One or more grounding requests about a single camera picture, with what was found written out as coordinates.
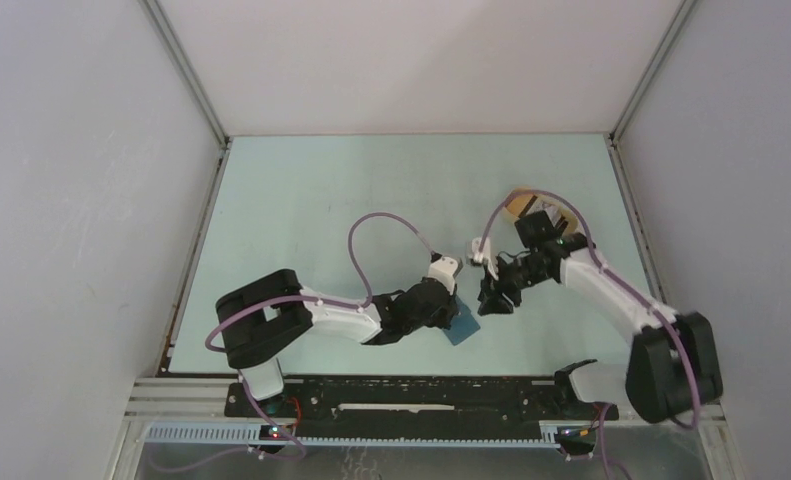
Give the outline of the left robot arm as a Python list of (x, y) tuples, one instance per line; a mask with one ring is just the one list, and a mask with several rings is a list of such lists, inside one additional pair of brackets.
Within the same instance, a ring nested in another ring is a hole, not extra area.
[(448, 330), (459, 312), (459, 270), (455, 259), (441, 257), (409, 289), (374, 295), (363, 304), (306, 288), (295, 271), (281, 269), (220, 297), (219, 324), (205, 344), (214, 350), (214, 340), (222, 340), (219, 350), (247, 385), (249, 404), (263, 416), (275, 416), (287, 403), (278, 361), (284, 349), (307, 333), (384, 346), (422, 328)]

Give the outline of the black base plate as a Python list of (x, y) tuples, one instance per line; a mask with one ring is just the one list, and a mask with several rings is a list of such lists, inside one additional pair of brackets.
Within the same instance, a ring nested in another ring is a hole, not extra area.
[(230, 385), (225, 417), (259, 411), (305, 436), (524, 439), (552, 422), (590, 426), (600, 407), (549, 376), (295, 375), (256, 405), (241, 383)]

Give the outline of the beige oval tray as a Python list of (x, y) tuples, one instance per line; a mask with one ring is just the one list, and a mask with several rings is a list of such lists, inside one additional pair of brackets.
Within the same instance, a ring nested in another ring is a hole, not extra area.
[(510, 199), (501, 211), (506, 221), (513, 224), (528, 214), (544, 211), (561, 235), (583, 232), (579, 216), (567, 206), (542, 194), (526, 193), (526, 190), (529, 187), (511, 191), (516, 197)]

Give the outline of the blue card holder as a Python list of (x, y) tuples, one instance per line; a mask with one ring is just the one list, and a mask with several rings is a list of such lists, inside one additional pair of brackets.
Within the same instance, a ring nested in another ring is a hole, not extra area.
[(469, 306), (459, 296), (454, 300), (457, 313), (452, 318), (450, 327), (444, 329), (443, 333), (453, 346), (458, 346), (479, 332), (481, 327)]

